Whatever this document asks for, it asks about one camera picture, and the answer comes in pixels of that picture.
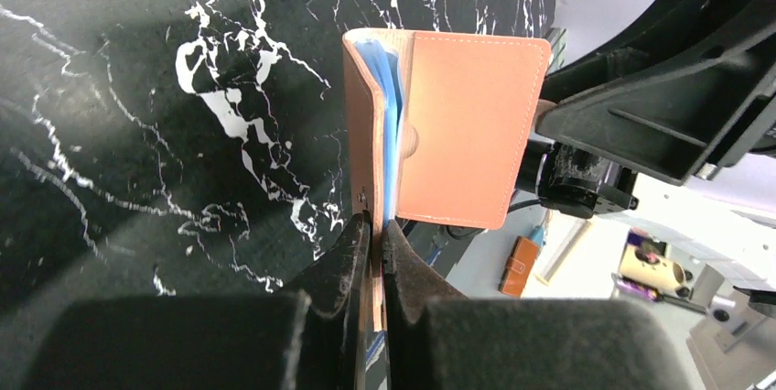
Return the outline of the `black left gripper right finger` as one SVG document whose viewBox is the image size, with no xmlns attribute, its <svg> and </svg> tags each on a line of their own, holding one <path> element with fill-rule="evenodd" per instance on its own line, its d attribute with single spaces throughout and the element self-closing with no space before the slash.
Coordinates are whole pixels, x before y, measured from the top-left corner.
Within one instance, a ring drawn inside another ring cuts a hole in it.
<svg viewBox="0 0 776 390">
<path fill-rule="evenodd" d="M 385 224 L 382 248 L 389 387 L 447 389 L 447 327 L 438 312 L 463 294 L 416 253 L 396 220 Z"/>
</svg>

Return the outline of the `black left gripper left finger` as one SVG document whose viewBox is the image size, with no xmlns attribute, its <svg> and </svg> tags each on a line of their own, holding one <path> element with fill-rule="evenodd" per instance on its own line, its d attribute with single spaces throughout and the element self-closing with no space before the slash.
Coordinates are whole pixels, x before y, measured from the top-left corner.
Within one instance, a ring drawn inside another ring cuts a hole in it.
<svg viewBox="0 0 776 390">
<path fill-rule="evenodd" d="M 365 386 L 371 244 L 371 218 L 358 213 L 334 246 L 285 287 L 297 299 L 286 389 Z"/>
</svg>

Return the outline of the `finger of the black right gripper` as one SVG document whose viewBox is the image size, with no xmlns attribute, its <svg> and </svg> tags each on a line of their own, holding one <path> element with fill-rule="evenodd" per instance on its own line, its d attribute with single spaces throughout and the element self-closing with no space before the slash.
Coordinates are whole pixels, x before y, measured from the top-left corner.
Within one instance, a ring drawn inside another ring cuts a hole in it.
<svg viewBox="0 0 776 390">
<path fill-rule="evenodd" d="M 537 132 L 681 185 L 705 164 L 730 167 L 775 122 L 775 26 L 727 25 L 689 49 L 582 92 Z"/>
<path fill-rule="evenodd" d="M 560 103 L 644 70 L 678 53 L 709 0 L 654 0 L 618 35 L 549 74 L 540 98 Z"/>
</svg>

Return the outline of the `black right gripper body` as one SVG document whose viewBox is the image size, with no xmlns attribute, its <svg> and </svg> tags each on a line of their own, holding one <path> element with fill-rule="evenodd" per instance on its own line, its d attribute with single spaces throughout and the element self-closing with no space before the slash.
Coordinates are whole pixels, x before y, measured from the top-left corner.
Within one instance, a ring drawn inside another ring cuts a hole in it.
<svg viewBox="0 0 776 390">
<path fill-rule="evenodd" d="M 573 146 L 531 140 L 523 153 L 516 189 L 550 210 L 580 219 L 634 210 L 636 173 Z"/>
</svg>

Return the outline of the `brown leather card holder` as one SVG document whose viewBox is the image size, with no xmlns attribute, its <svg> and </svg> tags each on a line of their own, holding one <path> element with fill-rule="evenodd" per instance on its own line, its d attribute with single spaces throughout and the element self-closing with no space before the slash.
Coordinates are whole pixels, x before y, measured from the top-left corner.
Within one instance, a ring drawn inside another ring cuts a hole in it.
<svg viewBox="0 0 776 390">
<path fill-rule="evenodd" d="M 385 92 L 357 47 L 397 58 L 398 175 L 388 178 Z M 505 219 L 552 50 L 542 38 L 354 28 L 342 36 L 351 207 L 372 250 L 393 218 L 495 230 Z"/>
</svg>

